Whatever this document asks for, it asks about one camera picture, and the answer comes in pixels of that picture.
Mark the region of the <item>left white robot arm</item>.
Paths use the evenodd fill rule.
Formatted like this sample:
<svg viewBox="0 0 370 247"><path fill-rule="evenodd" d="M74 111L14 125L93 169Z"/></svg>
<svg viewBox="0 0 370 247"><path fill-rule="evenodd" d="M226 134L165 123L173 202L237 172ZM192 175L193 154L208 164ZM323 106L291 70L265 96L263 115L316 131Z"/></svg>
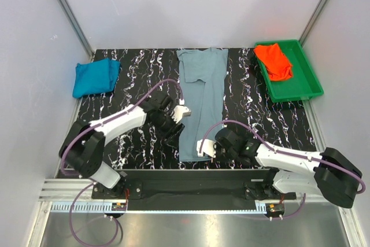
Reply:
<svg viewBox="0 0 370 247"><path fill-rule="evenodd" d="M68 164L82 178L104 187L112 198L125 192L126 178L103 160L105 146L120 135L146 124L153 126L166 144L173 145L184 129L181 120L191 110L181 100L176 106L173 99L156 92L135 105L100 120L72 124L59 151L63 164Z"/></svg>

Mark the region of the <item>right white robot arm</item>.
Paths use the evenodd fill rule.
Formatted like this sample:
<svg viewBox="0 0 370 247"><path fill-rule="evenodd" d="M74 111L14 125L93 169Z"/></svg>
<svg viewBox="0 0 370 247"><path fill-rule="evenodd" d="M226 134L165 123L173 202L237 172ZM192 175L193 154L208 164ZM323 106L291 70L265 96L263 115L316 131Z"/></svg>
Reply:
<svg viewBox="0 0 370 247"><path fill-rule="evenodd" d="M342 208L353 206L362 177L361 171L341 152L304 152L261 142L251 134L238 135L221 129L211 141L216 160L234 160L246 166L272 168L272 179L262 184L268 198L282 193L309 193L323 196Z"/></svg>

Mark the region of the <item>grey-blue t shirt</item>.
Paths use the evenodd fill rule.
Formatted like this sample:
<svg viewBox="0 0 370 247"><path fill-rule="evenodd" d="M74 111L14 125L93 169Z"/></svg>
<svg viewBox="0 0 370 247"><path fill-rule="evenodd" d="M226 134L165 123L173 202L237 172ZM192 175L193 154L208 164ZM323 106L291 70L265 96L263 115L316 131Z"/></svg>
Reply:
<svg viewBox="0 0 370 247"><path fill-rule="evenodd" d="M179 79L184 104L191 115L182 120L184 130L179 138L179 160L197 162L208 160L197 154L197 142L204 135L213 139L220 127L207 130L223 119L224 84L228 67L228 50L178 50Z"/></svg>

